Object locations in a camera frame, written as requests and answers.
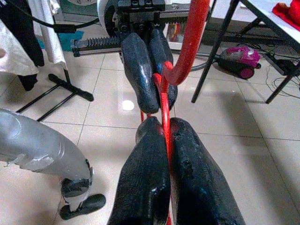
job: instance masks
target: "hanging clothes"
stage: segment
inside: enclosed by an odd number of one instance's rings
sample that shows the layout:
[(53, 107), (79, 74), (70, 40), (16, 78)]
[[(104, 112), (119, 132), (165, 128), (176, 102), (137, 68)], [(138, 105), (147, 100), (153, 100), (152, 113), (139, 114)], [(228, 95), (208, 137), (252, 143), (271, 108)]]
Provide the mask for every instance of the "hanging clothes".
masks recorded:
[[(25, 12), (31, 14), (30, 7), (26, 0), (11, 0), (15, 5), (19, 6)], [(21, 44), (24, 51), (27, 53), (29, 58), (33, 61), (35, 66), (43, 66), (44, 58), (42, 50), (38, 44), (38, 41), (34, 35), (33, 22), (32, 20), (20, 12), (17, 8), (11, 5), (9, 2), (6, 5), (2, 4), (0, 7), (0, 19), (5, 24), (5, 26), (9, 29), (9, 31), (13, 34), (13, 36), (18, 40)], [(14, 52), (16, 54), (17, 49), (10, 46), (8, 48), (8, 52)], [(16, 63), (15, 61), (11, 61), (11, 58), (7, 62), (8, 64)], [(24, 72), (14, 73), (17, 75), (26, 75)], [(36, 74), (28, 75), (28, 76), (19, 76), (19, 79), (25, 88), (25, 90), (29, 91), (34, 87), (34, 84), (38, 81)]]
[(38, 68), (34, 62), (2, 20), (0, 20), (0, 40), (1, 72), (22, 75), (38, 73)]
[[(34, 17), (46, 23), (54, 24), (53, 14), (59, 9), (59, 4), (56, 0), (30, 0), (29, 6)], [(34, 32), (43, 39), (49, 61), (60, 63), (64, 69), (67, 69), (60, 41), (54, 29), (34, 22)]]

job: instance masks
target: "metal frame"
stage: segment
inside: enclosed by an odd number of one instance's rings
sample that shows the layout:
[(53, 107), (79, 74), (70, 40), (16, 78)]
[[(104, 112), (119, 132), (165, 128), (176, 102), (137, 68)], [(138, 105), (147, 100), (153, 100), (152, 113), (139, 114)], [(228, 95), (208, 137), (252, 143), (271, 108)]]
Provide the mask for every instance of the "metal frame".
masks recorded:
[[(248, 9), (250, 9), (256, 16), (257, 19), (255, 19), (252, 23), (250, 23), (248, 26), (246, 26), (242, 31), (241, 31), (241, 35), (245, 34), (246, 32), (248, 32), (251, 28), (253, 28), (254, 26), (258, 25), (260, 21), (263, 21), (269, 28), (271, 28), (275, 33), (277, 33), (280, 37), (283, 38), (283, 40), (288, 43), (290, 46), (292, 46), (294, 49), (296, 50), (300, 50), (300, 44), (294, 40), (293, 38), (291, 38), (288, 34), (286, 34), (280, 27), (277, 26), (277, 24), (275, 24), (272, 20), (270, 20), (268, 17), (266, 17), (262, 12), (260, 12), (254, 5), (252, 5), (251, 3), (249, 3), (247, 0), (232, 0), (230, 7), (227, 11), (226, 17), (222, 23), (222, 27), (221, 27), (221, 31), (219, 33), (219, 36), (210, 52), (210, 56), (206, 62), (206, 66), (203, 70), (202, 76), (199, 80), (199, 83), (196, 87), (196, 90), (194, 92), (194, 95), (192, 97), (192, 103), (195, 103), (198, 95), (200, 93), (200, 90), (203, 86), (203, 83), (206, 79), (207, 73), (214, 61), (215, 55), (217, 53), (218, 48), (220, 47), (220, 44), (223, 40), (224, 34), (227, 31), (228, 25), (231, 21), (231, 18), (233, 16), (233, 13), (238, 5), (239, 2), (242, 2)], [(282, 81), (282, 83), (277, 87), (277, 89), (272, 93), (272, 95), (268, 98), (268, 100), (266, 101), (267, 104), (269, 104), (274, 97), (285, 87), (285, 85), (295, 76), (299, 73), (299, 69), (300, 69), (300, 64), (298, 63), (298, 65), (296, 66), (296, 68), (294, 70), (289, 71), (286, 75), (287, 77)]]

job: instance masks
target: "red bent pipe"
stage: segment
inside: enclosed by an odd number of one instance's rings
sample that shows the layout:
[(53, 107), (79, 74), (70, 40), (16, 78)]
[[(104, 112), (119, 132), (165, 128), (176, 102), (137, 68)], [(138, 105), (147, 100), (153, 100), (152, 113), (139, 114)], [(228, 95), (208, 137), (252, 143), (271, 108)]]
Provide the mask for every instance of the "red bent pipe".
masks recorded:
[(181, 84), (190, 72), (199, 48), (210, 0), (191, 0), (183, 45), (176, 66), (166, 62), (162, 75), (169, 84)]

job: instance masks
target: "black metal bracket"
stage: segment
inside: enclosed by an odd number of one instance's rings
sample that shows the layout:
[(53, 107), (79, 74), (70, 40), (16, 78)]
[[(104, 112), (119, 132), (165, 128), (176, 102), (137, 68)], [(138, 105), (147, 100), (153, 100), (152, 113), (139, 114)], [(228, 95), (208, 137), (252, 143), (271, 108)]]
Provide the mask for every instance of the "black metal bracket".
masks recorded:
[(60, 79), (58, 76), (56, 76), (54, 74), (49, 74), (48, 75), (49, 80), (52, 81), (52, 82), (54, 82), (54, 83), (56, 83), (56, 85), (53, 86), (52, 88), (50, 88), (48, 91), (46, 91), (43, 94), (41, 94), (40, 96), (36, 97), (34, 100), (32, 100), (31, 102), (29, 102), (27, 105), (23, 106), (21, 109), (19, 109), (18, 111), (16, 111), (16, 113), (22, 113), (23, 111), (25, 111), (26, 109), (28, 109), (30, 106), (32, 106), (34, 103), (36, 103), (38, 100), (40, 100), (41, 98), (43, 98), (46, 95), (50, 94), (52, 91), (54, 91), (58, 87), (63, 87), (65, 89), (67, 89), (68, 91), (72, 92), (72, 94), (70, 94), (68, 97), (66, 97), (64, 100), (62, 100), (61, 102), (59, 102), (52, 109), (50, 109), (48, 112), (46, 112), (40, 118), (38, 118), (37, 119), (38, 122), (40, 122), (43, 119), (45, 119), (46, 117), (48, 117), (51, 113), (53, 113), (55, 110), (57, 110), (63, 104), (65, 104), (68, 100), (70, 100), (75, 95), (79, 95), (82, 98), (84, 98), (84, 99), (86, 99), (86, 100), (88, 100), (90, 102), (94, 101), (94, 97), (93, 97), (93, 95), (91, 93), (83, 91), (83, 90), (81, 90), (81, 89), (79, 89), (79, 88), (77, 88), (77, 87), (75, 87), (75, 86), (73, 86), (71, 84), (69, 73), (68, 73), (67, 70), (64, 69), (64, 73), (65, 73), (67, 81), (64, 81), (64, 80)]

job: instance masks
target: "black cable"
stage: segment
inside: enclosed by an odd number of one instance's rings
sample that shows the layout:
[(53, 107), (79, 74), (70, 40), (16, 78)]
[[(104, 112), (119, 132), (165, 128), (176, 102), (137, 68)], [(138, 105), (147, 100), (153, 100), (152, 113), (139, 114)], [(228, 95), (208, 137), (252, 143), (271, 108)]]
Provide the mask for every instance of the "black cable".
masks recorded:
[[(270, 87), (270, 85), (268, 84), (268, 78), (269, 78), (269, 71), (270, 71), (270, 67), (271, 67), (271, 65), (269, 65), (269, 67), (268, 67), (268, 71), (267, 71), (267, 78), (266, 78), (266, 80), (265, 80), (265, 84), (268, 86), (268, 88), (270, 89), (270, 91), (272, 91), (272, 92), (274, 92), (274, 90), (272, 90), (272, 88)], [(297, 83), (297, 82), (295, 82), (295, 81), (293, 81), (293, 80), (291, 80), (292, 82), (294, 82), (296, 85), (299, 85), (300, 86), (300, 79), (298, 78), (298, 77), (294, 77), (294, 78), (296, 78), (296, 80), (297, 81), (299, 81), (299, 83)], [(277, 85), (276, 85), (276, 81), (277, 80), (281, 80), (281, 79), (285, 79), (284, 77), (279, 77), (279, 78), (276, 78), (273, 82), (272, 82), (272, 87), (274, 88), (274, 89), (277, 89)], [(290, 93), (287, 93), (287, 92), (285, 92), (285, 91), (283, 91), (283, 90), (281, 90), (281, 92), (282, 93), (284, 93), (284, 94), (281, 94), (281, 93), (279, 93), (278, 95), (280, 95), (280, 96), (283, 96), (283, 97), (294, 97), (294, 98), (298, 98), (298, 99), (300, 99), (300, 97), (298, 97), (298, 96), (295, 96), (295, 95), (292, 95), (292, 94), (290, 94)]]
[(29, 13), (25, 12), (23, 9), (21, 9), (19, 6), (17, 6), (15, 3), (13, 3), (11, 0), (5, 0), (7, 1), (9, 4), (11, 4), (12, 6), (14, 6), (15, 8), (17, 8), (20, 12), (22, 12), (24, 15), (26, 15), (27, 17), (29, 17), (31, 20), (46, 26), (46, 27), (50, 27), (53, 28), (54, 31), (56, 33), (75, 33), (77, 29), (79, 28), (83, 28), (83, 27), (88, 27), (91, 26), (95, 23), (99, 22), (99, 19), (95, 19), (83, 24), (79, 24), (79, 25), (74, 25), (74, 24), (50, 24), (47, 22), (44, 22), (42, 20), (39, 20), (37, 18), (35, 18), (34, 16), (30, 15)]

